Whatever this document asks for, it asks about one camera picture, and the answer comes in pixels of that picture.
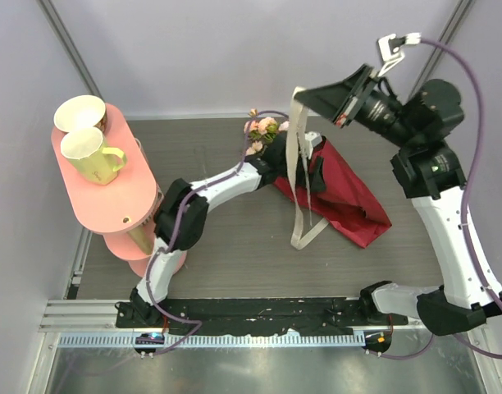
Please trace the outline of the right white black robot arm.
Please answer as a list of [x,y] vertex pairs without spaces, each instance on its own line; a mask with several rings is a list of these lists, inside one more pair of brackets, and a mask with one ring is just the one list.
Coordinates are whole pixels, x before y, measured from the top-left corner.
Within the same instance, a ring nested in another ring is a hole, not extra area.
[[376,324],[399,314],[448,336],[502,315],[502,286],[463,205],[469,183],[446,143],[464,118],[457,88],[429,80],[401,103],[387,79],[365,65],[340,82],[301,89],[294,99],[338,127],[356,121],[398,148],[390,161],[394,176],[422,219],[440,266],[443,282],[437,287],[383,281],[362,289],[362,320]]

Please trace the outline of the pink flower bouquet red wrap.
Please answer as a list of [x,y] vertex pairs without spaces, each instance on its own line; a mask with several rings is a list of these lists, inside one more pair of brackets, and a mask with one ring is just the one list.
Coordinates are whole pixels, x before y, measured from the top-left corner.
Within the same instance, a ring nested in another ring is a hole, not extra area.
[[[392,226],[386,211],[349,164],[325,137],[313,155],[324,158],[323,175],[326,191],[311,193],[312,222],[322,218],[356,245],[366,248]],[[303,212],[303,234],[311,228],[306,190],[296,190]],[[292,202],[291,193],[282,193]]]

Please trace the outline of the cream ribbon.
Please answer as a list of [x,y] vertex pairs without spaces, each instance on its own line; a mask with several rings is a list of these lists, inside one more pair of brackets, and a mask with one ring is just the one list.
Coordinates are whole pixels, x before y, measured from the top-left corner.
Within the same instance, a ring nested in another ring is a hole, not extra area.
[[[308,178],[308,142],[305,138],[306,125],[308,120],[308,108],[299,103],[295,99],[297,93],[305,91],[305,88],[297,86],[292,94],[290,102],[289,113],[289,127],[286,135],[285,142],[285,160],[287,169],[287,179],[293,195],[295,206],[294,228],[291,236],[290,243],[296,250],[302,250],[309,243],[311,243],[329,224],[329,222],[322,218],[315,226],[312,222],[312,207],[310,185]],[[296,179],[297,179],[297,166],[301,163],[303,165],[303,174],[306,185],[306,196],[308,200],[310,230],[303,234],[303,212],[299,207],[299,202],[296,193]]]

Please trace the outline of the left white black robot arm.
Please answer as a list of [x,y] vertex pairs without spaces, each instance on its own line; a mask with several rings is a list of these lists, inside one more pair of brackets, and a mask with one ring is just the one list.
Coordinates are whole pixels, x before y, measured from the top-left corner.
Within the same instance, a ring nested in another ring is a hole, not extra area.
[[297,135],[283,131],[263,155],[250,155],[205,181],[175,180],[153,216],[153,249],[144,276],[128,301],[116,303],[116,325],[152,328],[170,317],[160,304],[167,298],[171,277],[186,251],[201,238],[207,215],[236,197],[285,181],[287,195],[295,204],[291,244],[301,249],[311,241],[326,222],[319,222],[304,235],[301,206],[310,203],[312,193],[326,189],[323,161],[316,155],[324,142],[317,132]]

